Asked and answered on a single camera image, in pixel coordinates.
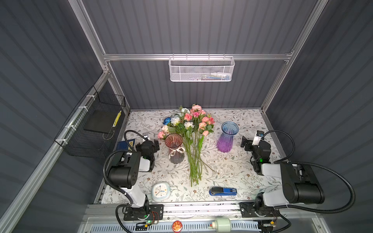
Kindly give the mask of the artificial flower bunch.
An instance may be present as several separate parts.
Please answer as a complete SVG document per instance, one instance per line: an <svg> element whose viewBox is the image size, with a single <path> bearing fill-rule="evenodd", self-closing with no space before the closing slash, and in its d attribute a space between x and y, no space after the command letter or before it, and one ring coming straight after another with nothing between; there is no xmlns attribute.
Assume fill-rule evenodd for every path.
<svg viewBox="0 0 373 233"><path fill-rule="evenodd" d="M200 105L190 109L180 107L180 112L165 119L158 139L165 140L169 134L179 134L189 163L190 185L199 184L203 168L208 165L202 160L201 152L205 138L214 132L215 120Z"/></svg>

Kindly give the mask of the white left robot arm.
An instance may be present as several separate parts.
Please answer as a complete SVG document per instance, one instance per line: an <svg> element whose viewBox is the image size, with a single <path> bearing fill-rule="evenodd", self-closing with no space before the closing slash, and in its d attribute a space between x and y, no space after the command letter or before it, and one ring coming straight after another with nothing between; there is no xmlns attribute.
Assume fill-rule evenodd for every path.
<svg viewBox="0 0 373 233"><path fill-rule="evenodd" d="M157 140L145 140L134 144L133 140L125 141L126 148L119 146L105 160L103 177L112 189L123 194L128 206L136 211L150 211L149 199L137 184L141 172L152 172L155 164L154 154L160 150Z"/></svg>

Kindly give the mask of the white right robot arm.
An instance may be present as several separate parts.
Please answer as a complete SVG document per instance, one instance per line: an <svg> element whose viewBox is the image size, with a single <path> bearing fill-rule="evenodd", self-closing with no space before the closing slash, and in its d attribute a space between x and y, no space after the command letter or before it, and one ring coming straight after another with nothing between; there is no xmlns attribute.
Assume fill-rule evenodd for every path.
<svg viewBox="0 0 373 233"><path fill-rule="evenodd" d="M281 179L281 187L270 192L260 192L255 198L255 208L276 207L290 204L322 204L325 195L311 166L290 163L271 163L271 145L255 136L242 138L241 147L252 154L250 163L259 176Z"/></svg>

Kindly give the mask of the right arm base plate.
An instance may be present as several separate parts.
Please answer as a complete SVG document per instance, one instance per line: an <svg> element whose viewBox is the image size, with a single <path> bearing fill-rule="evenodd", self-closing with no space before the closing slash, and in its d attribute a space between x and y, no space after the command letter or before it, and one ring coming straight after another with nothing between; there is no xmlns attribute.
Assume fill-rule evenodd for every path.
<svg viewBox="0 0 373 233"><path fill-rule="evenodd" d="M242 217L279 217L273 207L259 205L255 202L240 202L239 206Z"/></svg>

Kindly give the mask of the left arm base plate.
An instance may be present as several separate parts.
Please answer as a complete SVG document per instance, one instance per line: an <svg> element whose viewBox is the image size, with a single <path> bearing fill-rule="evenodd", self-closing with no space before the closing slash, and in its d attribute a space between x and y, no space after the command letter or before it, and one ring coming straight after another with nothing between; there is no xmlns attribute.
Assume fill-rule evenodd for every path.
<svg viewBox="0 0 373 233"><path fill-rule="evenodd" d="M164 214L164 205L151 204L141 208L129 207L124 211L124 221L146 221L146 220L162 220Z"/></svg>

